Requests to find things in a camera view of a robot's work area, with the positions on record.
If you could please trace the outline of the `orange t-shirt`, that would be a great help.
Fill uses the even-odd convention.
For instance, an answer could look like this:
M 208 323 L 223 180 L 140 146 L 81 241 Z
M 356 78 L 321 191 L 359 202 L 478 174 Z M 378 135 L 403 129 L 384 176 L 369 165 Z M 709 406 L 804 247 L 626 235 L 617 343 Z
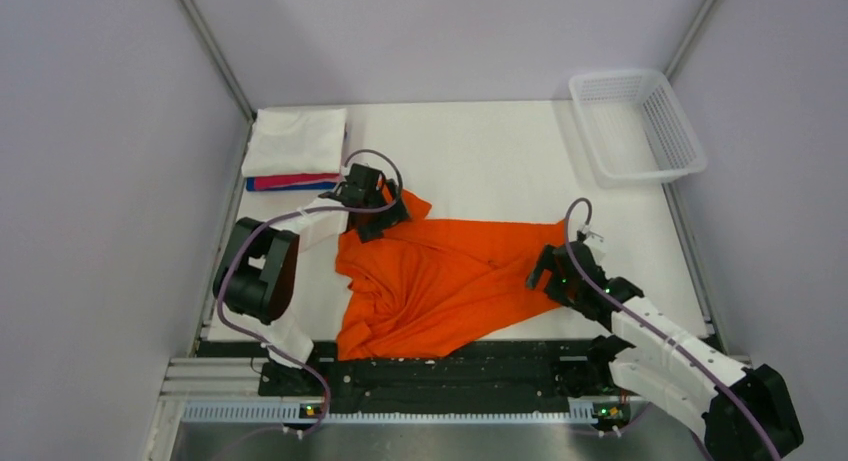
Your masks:
M 438 358 L 557 308 L 525 282 L 563 224 L 432 219 L 404 191 L 410 218 L 363 242 L 338 238 L 335 269 L 350 301 L 336 337 L 342 361 Z

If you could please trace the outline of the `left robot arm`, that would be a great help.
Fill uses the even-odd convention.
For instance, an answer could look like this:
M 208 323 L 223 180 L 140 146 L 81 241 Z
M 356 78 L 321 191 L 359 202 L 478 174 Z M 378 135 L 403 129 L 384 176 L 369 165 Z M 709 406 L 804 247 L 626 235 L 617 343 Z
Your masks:
M 215 315 L 227 328 L 260 344 L 283 366 L 283 382 L 297 394 L 320 386 L 320 367 L 309 356 L 313 340 L 292 314 L 300 255 L 332 237 L 352 233 L 369 242 L 409 220 L 400 170 L 391 176 L 354 163 L 327 192 L 267 221 L 243 217 L 233 226 L 212 287 Z

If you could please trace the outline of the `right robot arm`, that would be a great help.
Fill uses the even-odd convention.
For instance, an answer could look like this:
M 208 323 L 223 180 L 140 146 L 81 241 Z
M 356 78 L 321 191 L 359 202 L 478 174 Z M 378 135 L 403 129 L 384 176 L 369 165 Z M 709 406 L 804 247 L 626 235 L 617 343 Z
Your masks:
M 749 367 L 690 334 L 623 277 L 607 277 L 586 241 L 545 246 L 526 279 L 607 330 L 587 354 L 600 393 L 630 391 L 689 429 L 712 460 L 781 460 L 804 434 L 783 376 Z

